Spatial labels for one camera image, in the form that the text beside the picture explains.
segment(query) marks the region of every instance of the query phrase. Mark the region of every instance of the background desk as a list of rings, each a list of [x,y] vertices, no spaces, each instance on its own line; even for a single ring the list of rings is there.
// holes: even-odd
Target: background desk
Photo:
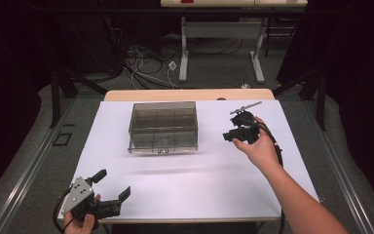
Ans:
[[[304,8],[307,0],[162,0],[162,7],[172,8]],[[210,38],[257,38],[255,50],[250,52],[256,80],[264,83],[265,79],[259,62],[260,49],[264,36],[263,20],[260,22],[188,22],[181,18],[181,64],[179,81],[187,80],[187,38],[188,37],[210,37]]]
[[[216,97],[241,90],[213,90]],[[233,128],[230,111],[258,100],[198,100],[199,151],[188,154],[129,154],[133,101],[104,101],[93,122],[75,176],[108,175],[93,186],[103,200],[116,199],[131,186],[120,216],[103,221],[203,222],[278,219],[281,207],[269,183],[222,134]],[[148,92],[133,91],[137,101]],[[203,91],[188,91],[200,98]],[[263,99],[251,111],[264,118],[283,150],[285,168],[315,198],[315,189],[277,100]]]

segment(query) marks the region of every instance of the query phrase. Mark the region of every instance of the gray floor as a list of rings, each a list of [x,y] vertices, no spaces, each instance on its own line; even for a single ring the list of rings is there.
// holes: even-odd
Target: gray floor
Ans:
[[[239,39],[226,52],[235,51],[240,45],[240,41]],[[194,53],[197,50],[217,53],[224,50],[231,42],[233,42],[232,39],[189,41],[191,53],[188,80],[186,83],[177,81],[177,67],[169,73],[171,82],[185,89],[239,88],[243,83],[249,84],[254,89],[274,89],[278,85],[275,78],[289,39],[272,39],[269,56],[267,58],[261,57],[266,78],[264,84],[255,82],[249,59],[248,52],[254,50],[254,41],[244,40],[241,48],[231,55]],[[176,44],[169,46],[170,48],[165,48],[163,51],[165,55],[172,55]],[[142,54],[145,61],[140,68],[141,71],[154,71],[160,67],[159,62],[148,58],[148,55],[153,54],[152,52],[142,52]],[[167,64],[172,60],[179,64],[179,54],[165,61],[164,67],[151,76],[167,81]],[[91,78],[97,78],[97,76],[92,74]],[[99,83],[99,85],[109,90],[134,89],[131,78],[126,72],[115,79]],[[80,94],[76,99],[62,100],[63,118],[53,130],[49,129],[52,118],[50,87],[40,92],[43,102],[36,123],[0,180],[0,232],[56,233],[52,224],[52,212],[56,199],[73,177],[99,102],[103,99],[103,96],[86,86],[77,84],[77,88]],[[300,88],[294,87],[280,95],[278,99],[315,189],[324,199],[323,205],[342,221],[350,233],[374,233],[374,191],[355,165],[347,149],[337,103],[329,97],[326,100],[325,124],[327,132],[323,133],[318,129],[313,117],[315,101],[301,101],[297,96]],[[52,146],[53,136],[59,131],[71,134],[67,146]],[[337,158],[342,170],[336,168],[335,171],[332,155]],[[37,159],[39,159],[38,162],[32,167],[32,163]],[[346,174],[348,185],[344,180],[340,180],[341,172]],[[11,194],[16,188],[22,188],[25,193]],[[14,202],[11,199],[13,197],[17,197],[19,200]],[[278,230],[279,224],[277,222],[269,222],[263,226],[260,233],[276,233]],[[104,233],[104,231],[100,228],[95,233]],[[220,232],[213,228],[212,232],[206,229],[206,233]]]

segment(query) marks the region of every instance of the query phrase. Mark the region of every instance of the storage box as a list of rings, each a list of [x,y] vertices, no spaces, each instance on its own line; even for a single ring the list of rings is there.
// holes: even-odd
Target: storage box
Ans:
[[[129,153],[160,154],[198,150],[196,103],[136,103],[130,123]]]

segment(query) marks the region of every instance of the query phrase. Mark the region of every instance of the human hand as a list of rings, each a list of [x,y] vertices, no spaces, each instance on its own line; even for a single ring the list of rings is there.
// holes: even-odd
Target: human hand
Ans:
[[[99,201],[101,196],[97,194],[95,199]],[[90,234],[93,231],[95,224],[95,216],[93,214],[86,214],[84,222],[74,218],[71,212],[68,212],[63,217],[64,233],[65,234]]]
[[[255,116],[257,123],[264,124],[263,120]],[[232,142],[243,153],[245,153],[250,162],[256,166],[263,174],[267,170],[280,167],[278,155],[276,154],[275,146],[269,135],[262,129],[259,129],[260,136],[252,144],[246,144],[234,138]]]

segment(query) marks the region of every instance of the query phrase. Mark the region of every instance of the wooden desk edge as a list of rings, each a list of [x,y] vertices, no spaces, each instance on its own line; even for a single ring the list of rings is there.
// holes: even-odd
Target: wooden desk edge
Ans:
[[[275,99],[269,89],[209,89],[209,90],[120,90],[109,91],[105,101],[184,101],[225,99]]]

